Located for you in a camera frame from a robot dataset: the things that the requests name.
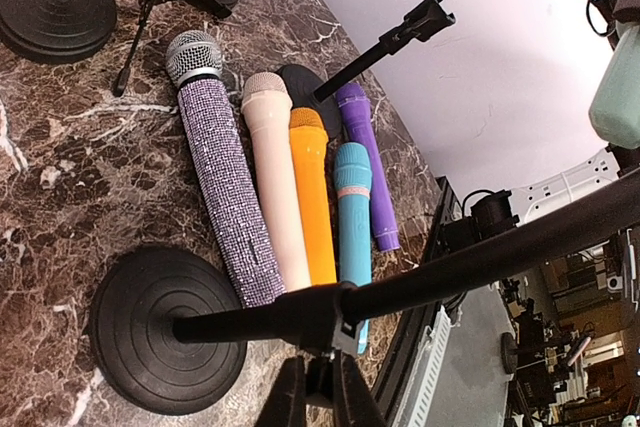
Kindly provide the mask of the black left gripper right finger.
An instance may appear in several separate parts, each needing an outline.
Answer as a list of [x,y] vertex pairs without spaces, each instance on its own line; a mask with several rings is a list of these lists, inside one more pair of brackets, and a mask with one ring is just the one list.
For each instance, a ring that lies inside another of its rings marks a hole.
[[355,359],[336,351],[332,367],[333,422],[337,427],[385,427]]

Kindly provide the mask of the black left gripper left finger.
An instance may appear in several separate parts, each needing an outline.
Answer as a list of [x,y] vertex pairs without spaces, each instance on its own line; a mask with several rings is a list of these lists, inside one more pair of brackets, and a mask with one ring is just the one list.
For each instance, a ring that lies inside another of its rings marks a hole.
[[286,359],[273,383],[255,427],[306,425],[306,373],[304,358]]

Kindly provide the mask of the black stand of green microphone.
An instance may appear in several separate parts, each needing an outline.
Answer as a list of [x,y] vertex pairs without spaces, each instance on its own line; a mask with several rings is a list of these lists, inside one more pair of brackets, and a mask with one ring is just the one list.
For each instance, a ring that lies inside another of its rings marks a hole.
[[129,402],[163,415],[202,411],[234,385],[249,342],[281,339],[314,356],[306,408],[333,411],[336,351],[354,358],[363,321],[416,308],[595,244],[639,219],[639,174],[452,255],[363,287],[311,287],[242,309],[225,277],[180,249],[123,255],[100,283],[88,330],[99,369]]

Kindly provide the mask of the blue microphone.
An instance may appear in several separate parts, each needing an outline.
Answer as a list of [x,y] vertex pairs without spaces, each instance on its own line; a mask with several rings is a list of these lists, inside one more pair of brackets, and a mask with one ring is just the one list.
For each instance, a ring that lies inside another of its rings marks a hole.
[[337,151],[333,180],[338,201],[339,280],[372,282],[370,195],[372,169],[364,145],[347,142]]

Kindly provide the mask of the orange microphone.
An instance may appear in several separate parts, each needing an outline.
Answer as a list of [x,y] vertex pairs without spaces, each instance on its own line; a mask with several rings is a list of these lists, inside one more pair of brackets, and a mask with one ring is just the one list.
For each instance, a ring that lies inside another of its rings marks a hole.
[[301,221],[313,285],[337,282],[325,159],[328,134],[311,108],[294,108],[289,125]]

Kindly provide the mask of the beige pink microphone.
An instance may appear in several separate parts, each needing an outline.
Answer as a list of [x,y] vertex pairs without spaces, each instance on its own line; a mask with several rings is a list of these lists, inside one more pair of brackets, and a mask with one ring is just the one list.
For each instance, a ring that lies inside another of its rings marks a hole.
[[291,109],[279,75],[261,72],[246,81],[241,114],[251,137],[260,206],[289,292],[311,285],[290,146]]

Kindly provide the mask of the black stand of purple microphone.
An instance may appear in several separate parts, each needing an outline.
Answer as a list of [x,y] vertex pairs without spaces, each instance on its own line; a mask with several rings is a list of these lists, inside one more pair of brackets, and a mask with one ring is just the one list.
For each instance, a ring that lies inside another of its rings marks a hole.
[[403,17],[396,27],[382,34],[377,43],[323,81],[310,68],[285,64],[275,71],[285,83],[294,108],[312,108],[321,117],[330,139],[342,131],[342,118],[334,94],[385,56],[392,56],[412,40],[427,42],[442,30],[453,26],[456,17],[442,7],[443,0],[423,0]]

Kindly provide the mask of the glitter purple silver microphone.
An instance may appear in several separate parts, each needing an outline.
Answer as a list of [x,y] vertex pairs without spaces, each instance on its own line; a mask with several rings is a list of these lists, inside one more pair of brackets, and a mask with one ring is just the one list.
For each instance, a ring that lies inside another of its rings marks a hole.
[[166,71],[226,271],[245,307],[270,304],[285,293],[227,89],[222,53],[201,30],[178,34],[166,52]]

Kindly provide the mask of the mint green microphone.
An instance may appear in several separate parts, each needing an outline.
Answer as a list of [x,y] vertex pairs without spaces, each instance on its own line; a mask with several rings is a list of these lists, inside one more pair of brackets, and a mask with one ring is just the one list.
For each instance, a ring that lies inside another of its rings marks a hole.
[[588,114],[601,139],[632,150],[639,147],[639,24],[621,27]]

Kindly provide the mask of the black stand of blue microphone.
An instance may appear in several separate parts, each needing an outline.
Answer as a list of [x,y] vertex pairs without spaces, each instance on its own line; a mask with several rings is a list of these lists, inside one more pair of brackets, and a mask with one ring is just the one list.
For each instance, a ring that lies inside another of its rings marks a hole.
[[1,0],[1,41],[37,63],[91,57],[109,40],[116,21],[115,0]]

